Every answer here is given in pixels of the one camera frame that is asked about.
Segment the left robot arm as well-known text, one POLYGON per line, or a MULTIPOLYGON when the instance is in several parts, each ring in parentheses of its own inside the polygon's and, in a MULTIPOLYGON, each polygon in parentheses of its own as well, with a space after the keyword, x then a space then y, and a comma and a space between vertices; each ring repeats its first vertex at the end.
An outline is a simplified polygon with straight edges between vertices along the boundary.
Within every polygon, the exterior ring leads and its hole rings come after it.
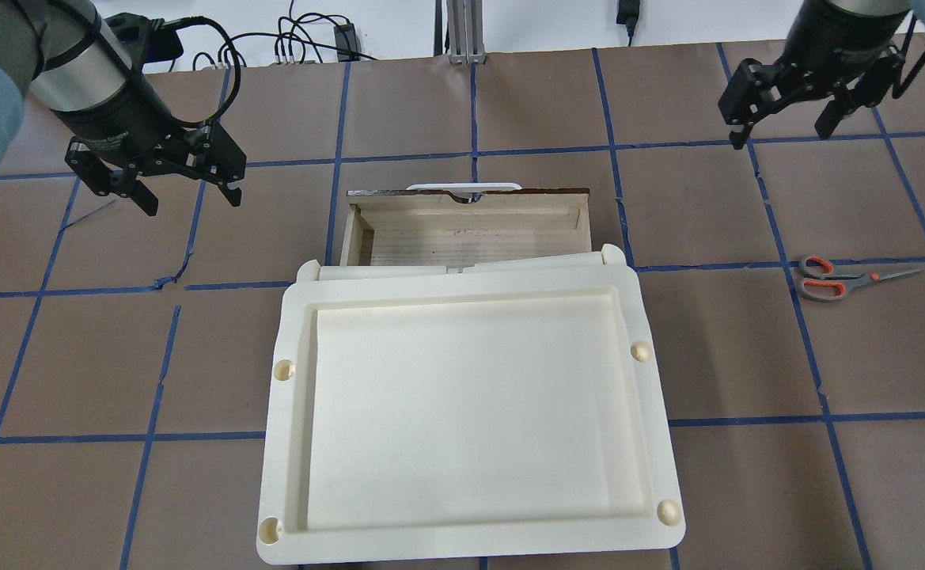
POLYGON ((34 95, 71 133, 64 162, 98 197, 129 200, 154 216, 158 199, 144 177, 183 176, 215 185, 241 205, 246 158, 222 126, 241 87, 234 70, 227 97, 208 118, 173 115, 144 66, 183 53, 180 30, 206 26, 225 47, 232 37, 206 16, 176 21, 122 12, 89 1, 0 1, 0 165, 34 95))

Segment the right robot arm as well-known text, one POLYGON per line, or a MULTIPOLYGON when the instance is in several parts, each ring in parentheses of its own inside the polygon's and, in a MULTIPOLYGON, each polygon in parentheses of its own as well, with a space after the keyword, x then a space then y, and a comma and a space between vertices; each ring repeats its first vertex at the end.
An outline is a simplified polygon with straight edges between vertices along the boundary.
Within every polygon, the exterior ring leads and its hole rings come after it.
POLYGON ((740 150, 761 120, 823 100, 814 130, 828 139, 857 109, 903 97, 924 66, 925 1, 806 1, 781 56, 740 61, 718 109, 740 150))

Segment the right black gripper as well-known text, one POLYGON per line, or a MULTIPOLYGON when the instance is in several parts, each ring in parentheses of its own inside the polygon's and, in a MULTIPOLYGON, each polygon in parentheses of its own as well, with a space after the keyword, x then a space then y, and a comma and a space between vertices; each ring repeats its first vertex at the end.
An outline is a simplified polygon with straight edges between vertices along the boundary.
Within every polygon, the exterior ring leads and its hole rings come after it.
POLYGON ((741 150, 752 127, 799 102, 827 101, 814 122, 820 140, 832 137, 842 120, 861 108, 877 107, 886 97, 902 97, 906 51, 896 44, 866 50, 832 47, 813 51, 806 63, 797 51, 773 63, 754 58, 738 62, 718 100, 720 116, 730 126, 729 141, 741 150))

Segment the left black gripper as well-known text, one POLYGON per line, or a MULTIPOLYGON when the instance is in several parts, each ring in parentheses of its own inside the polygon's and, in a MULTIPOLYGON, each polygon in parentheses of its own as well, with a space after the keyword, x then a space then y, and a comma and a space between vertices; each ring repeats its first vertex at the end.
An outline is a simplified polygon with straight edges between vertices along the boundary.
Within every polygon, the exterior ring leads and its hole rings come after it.
POLYGON ((73 137, 65 154, 69 169, 98 196, 128 198, 144 214, 158 213, 158 198, 141 177, 177 174, 215 185, 229 205, 238 208, 244 192, 248 156, 220 123, 202 123, 193 131, 165 135, 133 158, 97 151, 94 142, 73 137))

